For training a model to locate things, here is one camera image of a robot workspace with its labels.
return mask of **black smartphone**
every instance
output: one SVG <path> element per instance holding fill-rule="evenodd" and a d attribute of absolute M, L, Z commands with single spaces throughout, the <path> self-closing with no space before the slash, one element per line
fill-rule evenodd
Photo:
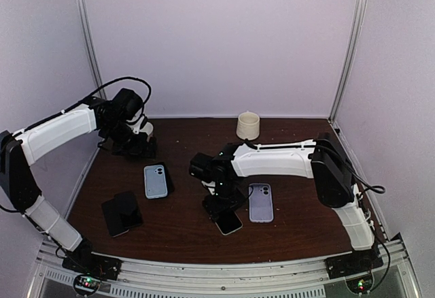
<path fill-rule="evenodd" d="M 121 217 L 118 211 L 118 207 L 115 199 L 105 201 L 101 204 L 103 209 L 104 219 L 106 221 L 107 230 L 111 237 L 117 237 L 128 231 L 127 228 L 122 225 Z"/>
<path fill-rule="evenodd" d="M 222 235 L 229 235 L 243 226 L 242 221 L 234 211 L 223 212 L 219 215 L 216 225 Z"/>

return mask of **white wall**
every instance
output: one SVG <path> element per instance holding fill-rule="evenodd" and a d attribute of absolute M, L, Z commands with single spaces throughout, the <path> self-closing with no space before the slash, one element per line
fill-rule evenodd
<path fill-rule="evenodd" d="M 104 81 L 145 78 L 150 116 L 326 117 L 355 0 L 86 0 Z M 114 95 L 119 86 L 107 90 Z M 135 86 L 144 95 L 140 85 Z"/>
<path fill-rule="evenodd" d="M 94 86 L 74 0 L 0 0 L 0 131 L 15 131 L 76 102 Z M 46 197 L 65 213 L 95 138 L 77 138 L 32 167 Z M 11 207 L 0 190 L 0 203 Z M 2 297 L 22 297 L 42 236 L 0 211 Z"/>
<path fill-rule="evenodd" d="M 435 0 L 368 0 L 338 123 L 401 232 L 424 297 L 435 292 Z"/>

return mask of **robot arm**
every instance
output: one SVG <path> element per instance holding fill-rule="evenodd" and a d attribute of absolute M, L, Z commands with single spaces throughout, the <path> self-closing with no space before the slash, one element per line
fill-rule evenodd
<path fill-rule="evenodd" d="M 123 88 L 111 101 L 87 97 L 27 129 L 0 133 L 0 186 L 12 205 L 88 269 L 92 269 L 92 245 L 45 199 L 30 166 L 53 149 L 96 130 L 104 140 L 112 139 L 114 154 L 154 157 L 153 126 L 142 112 L 130 121 L 142 107 L 141 98 Z"/>
<path fill-rule="evenodd" d="M 190 174 L 202 180 L 210 191 L 203 206 L 212 221 L 222 212 L 236 210 L 246 202 L 237 189 L 242 178 L 256 175 L 313 178 L 319 201 L 338 214 L 353 250 L 372 252 L 375 238 L 370 228 L 370 212 L 362 203 L 349 168 L 351 162 L 343 147 L 329 133 L 291 144 L 253 145 L 248 141 L 228 144 L 215 157 L 198 153 L 190 162 Z"/>

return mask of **dark brown tabletop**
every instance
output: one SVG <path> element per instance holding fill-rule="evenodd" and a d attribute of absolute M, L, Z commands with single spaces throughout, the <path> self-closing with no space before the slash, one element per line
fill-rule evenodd
<path fill-rule="evenodd" d="M 100 151 L 78 195 L 69 222 L 94 245 L 97 252 L 133 259 L 176 263 L 252 263 L 287 261 L 351 250 L 349 238 L 335 212 L 318 200 L 313 180 L 289 176 L 256 176 L 247 185 L 271 185 L 275 219 L 249 221 L 247 204 L 237 211 L 243 228 L 223 236 L 204 211 L 207 191 L 188 173 L 197 153 L 217 154 L 228 142 L 239 142 L 236 119 L 152 120 L 158 140 L 158 158 L 133 161 Z M 262 119 L 254 142 L 278 144 L 315 138 L 331 131 L 326 120 Z M 165 162 L 175 192 L 164 199 L 144 195 L 143 168 Z M 101 204 L 116 193 L 133 191 L 144 224 L 111 238 Z"/>

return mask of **white cup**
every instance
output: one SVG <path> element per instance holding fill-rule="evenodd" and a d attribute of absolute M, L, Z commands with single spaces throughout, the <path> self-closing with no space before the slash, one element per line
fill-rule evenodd
<path fill-rule="evenodd" d="M 237 121 L 237 137 L 254 140 L 260 135 L 260 117 L 253 112 L 243 112 Z"/>

